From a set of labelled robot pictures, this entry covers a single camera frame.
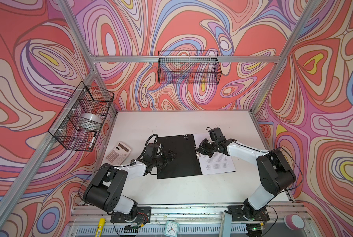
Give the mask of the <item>printed paper sheet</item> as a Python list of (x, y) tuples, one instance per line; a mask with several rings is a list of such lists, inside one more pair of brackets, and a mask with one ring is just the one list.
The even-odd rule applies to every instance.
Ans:
[(231, 156), (215, 152), (210, 158), (208, 155), (202, 155), (197, 151), (196, 155), (203, 175), (222, 174), (236, 171)]

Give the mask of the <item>red folder with black interior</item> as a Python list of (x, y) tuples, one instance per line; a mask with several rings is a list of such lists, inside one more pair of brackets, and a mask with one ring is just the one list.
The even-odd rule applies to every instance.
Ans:
[(157, 172), (157, 179), (202, 175), (195, 147), (205, 138), (208, 136), (202, 133), (159, 137), (157, 142), (163, 145), (163, 151), (172, 150), (176, 158)]

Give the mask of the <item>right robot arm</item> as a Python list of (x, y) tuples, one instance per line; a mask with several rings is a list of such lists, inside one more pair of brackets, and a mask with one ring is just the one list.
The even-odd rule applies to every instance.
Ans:
[(218, 143), (209, 142), (205, 138), (196, 152), (209, 158), (215, 153), (221, 153), (257, 166), (260, 185), (250, 197), (245, 199), (243, 212), (261, 210), (297, 180), (293, 169), (279, 149), (258, 150), (238, 143), (234, 139)]

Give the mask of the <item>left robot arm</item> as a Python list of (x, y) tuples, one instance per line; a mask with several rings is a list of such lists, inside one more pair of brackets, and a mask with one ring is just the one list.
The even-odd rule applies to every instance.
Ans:
[(169, 150), (155, 154), (145, 152), (124, 166), (104, 164), (89, 182), (83, 200), (107, 213), (131, 214), (135, 212), (136, 202), (122, 195), (125, 183), (148, 175), (154, 167), (162, 169), (176, 158), (177, 154)]

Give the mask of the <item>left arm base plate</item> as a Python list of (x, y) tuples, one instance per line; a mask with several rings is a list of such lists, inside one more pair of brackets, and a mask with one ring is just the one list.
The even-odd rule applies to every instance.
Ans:
[(151, 220), (150, 206), (135, 206), (129, 214), (114, 211), (111, 215), (111, 223), (146, 224)]

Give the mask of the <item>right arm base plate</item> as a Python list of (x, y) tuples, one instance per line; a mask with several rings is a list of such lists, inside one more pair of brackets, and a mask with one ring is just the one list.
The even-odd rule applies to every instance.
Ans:
[(270, 220), (266, 207), (253, 210), (251, 206), (229, 205), (226, 212), (232, 215), (232, 221), (235, 222), (268, 222)]

